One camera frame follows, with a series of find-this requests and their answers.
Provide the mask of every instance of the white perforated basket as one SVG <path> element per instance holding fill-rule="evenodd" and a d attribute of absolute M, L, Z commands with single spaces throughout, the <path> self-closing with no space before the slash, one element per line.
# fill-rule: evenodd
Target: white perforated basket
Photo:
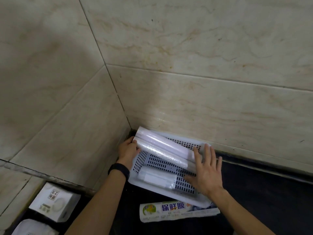
<path fill-rule="evenodd" d="M 192 149 L 194 146 L 197 147 L 197 149 L 202 152 L 204 142 L 190 139 L 190 138 L 184 138 L 176 135 L 171 135 L 163 132 L 156 132 L 155 133 L 162 135 L 163 137 L 166 137 L 176 143 L 179 143 L 180 145 Z M 141 167 L 145 166 L 151 166 L 154 168 L 158 168 L 161 170 L 165 170 L 167 172 L 171 172 L 177 175 L 177 181 L 175 189 L 163 189 L 158 186 L 154 186 L 151 184 L 148 184 L 144 181 L 141 181 L 137 178 L 138 173 L 141 169 Z M 128 182 L 139 186 L 144 189 L 148 189 L 150 191 L 162 194 L 164 196 L 171 197 L 175 200 L 180 200 L 186 203 L 189 203 L 191 205 L 195 205 L 201 208 L 207 208 L 211 205 L 211 201 L 199 193 L 193 186 L 191 186 L 183 177 L 184 175 L 192 175 L 195 176 L 195 174 L 186 171 L 185 169 L 182 169 L 181 167 L 178 167 L 172 163 L 166 162 L 162 160 L 161 158 L 152 155 L 150 153 L 147 153 L 145 151 L 141 151 L 133 160 L 133 167 L 131 168 L 130 177 Z"/>

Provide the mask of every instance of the beige tile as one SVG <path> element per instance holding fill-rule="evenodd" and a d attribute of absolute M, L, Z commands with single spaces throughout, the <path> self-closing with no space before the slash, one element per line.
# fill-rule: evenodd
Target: beige tile
<path fill-rule="evenodd" d="M 310 91 L 117 66 L 108 70 L 134 129 L 141 125 L 214 142 L 221 151 L 313 172 Z"/>
<path fill-rule="evenodd" d="M 84 186 L 127 130 L 130 126 L 103 67 L 11 162 Z"/>
<path fill-rule="evenodd" d="M 30 175 L 0 167 L 0 215 L 5 211 L 30 178 Z"/>
<path fill-rule="evenodd" d="M 106 63 L 313 90 L 313 0 L 81 0 Z"/>
<path fill-rule="evenodd" d="M 29 206 L 36 193 L 42 188 L 44 180 L 32 176 L 22 190 L 17 194 L 14 200 L 0 215 L 0 229 L 8 229 L 23 210 Z"/>
<path fill-rule="evenodd" d="M 0 158 L 9 160 L 102 67 L 79 0 L 0 0 Z"/>

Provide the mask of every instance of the plastic wrap roll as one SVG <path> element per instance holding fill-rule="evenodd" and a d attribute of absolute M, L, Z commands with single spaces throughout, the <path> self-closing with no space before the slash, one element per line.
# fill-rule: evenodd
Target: plastic wrap roll
<path fill-rule="evenodd" d="M 158 146 L 155 146 L 141 138 L 134 137 L 133 140 L 137 141 L 137 147 L 140 148 L 141 150 L 151 153 L 159 158 L 162 158 L 167 162 L 173 163 L 174 165 L 186 169 L 187 171 L 196 173 L 195 163 L 190 162 L 184 158 L 181 158 L 180 156 L 175 155 L 169 151 L 166 151 Z"/>
<path fill-rule="evenodd" d="M 160 169 L 142 166 L 138 173 L 138 179 L 158 187 L 175 189 L 177 176 Z"/>
<path fill-rule="evenodd" d="M 191 162 L 195 162 L 194 152 L 178 143 L 175 143 L 161 135 L 158 135 L 143 127 L 139 127 L 136 133 L 136 137 L 143 139 L 159 148 L 162 148 L 170 153 L 178 155 Z"/>

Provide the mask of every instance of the finger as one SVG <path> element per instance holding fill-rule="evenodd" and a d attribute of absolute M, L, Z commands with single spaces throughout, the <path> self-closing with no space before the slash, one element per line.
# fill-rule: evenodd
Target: finger
<path fill-rule="evenodd" d="M 196 187 L 197 179 L 194 176 L 186 175 L 186 176 L 184 176 L 184 179 L 187 182 L 189 182 L 190 185 L 192 185 L 193 187 Z"/>
<path fill-rule="evenodd" d="M 198 149 L 194 147 L 194 155 L 196 161 L 196 170 L 198 171 L 201 168 L 201 155 L 198 152 Z"/>
<path fill-rule="evenodd" d="M 223 158 L 219 157 L 218 158 L 218 162 L 217 162 L 217 166 L 216 166 L 216 170 L 221 172 L 222 171 L 222 162 L 223 162 Z"/>
<path fill-rule="evenodd" d="M 128 139 L 126 139 L 123 143 L 125 143 L 125 144 L 130 144 L 132 141 L 133 141 L 133 138 L 134 138 L 135 136 L 131 136 L 130 138 L 128 138 Z"/>
<path fill-rule="evenodd" d="M 204 163 L 207 165 L 210 165 L 211 163 L 211 153 L 207 143 L 204 145 Z"/>
<path fill-rule="evenodd" d="M 214 169 L 216 169 L 216 154 L 212 146 L 210 147 L 210 151 L 211 151 L 211 166 Z"/>

